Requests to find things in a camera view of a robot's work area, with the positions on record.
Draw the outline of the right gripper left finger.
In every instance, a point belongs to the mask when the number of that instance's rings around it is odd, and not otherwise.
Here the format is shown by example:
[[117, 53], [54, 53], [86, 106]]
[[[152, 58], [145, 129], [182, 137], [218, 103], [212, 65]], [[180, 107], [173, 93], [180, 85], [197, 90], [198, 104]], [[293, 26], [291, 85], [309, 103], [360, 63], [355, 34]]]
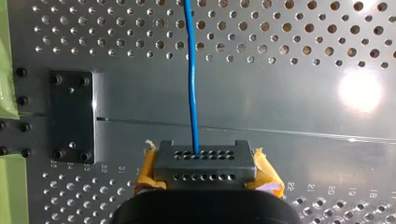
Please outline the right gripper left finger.
[[146, 140], [146, 143], [148, 144], [148, 148], [144, 150], [144, 161], [134, 182], [135, 195], [150, 190], [167, 189], [164, 181], [154, 179], [154, 164], [159, 149], [149, 139]]

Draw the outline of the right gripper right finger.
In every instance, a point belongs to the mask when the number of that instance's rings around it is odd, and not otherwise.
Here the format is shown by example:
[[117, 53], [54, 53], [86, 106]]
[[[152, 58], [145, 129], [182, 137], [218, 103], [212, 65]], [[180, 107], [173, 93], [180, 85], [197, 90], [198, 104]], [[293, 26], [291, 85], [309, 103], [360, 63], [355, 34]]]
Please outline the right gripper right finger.
[[282, 198], [285, 184], [263, 153], [262, 147], [253, 150], [253, 161], [257, 169], [256, 177], [253, 181], [247, 182], [245, 188], [268, 192]]

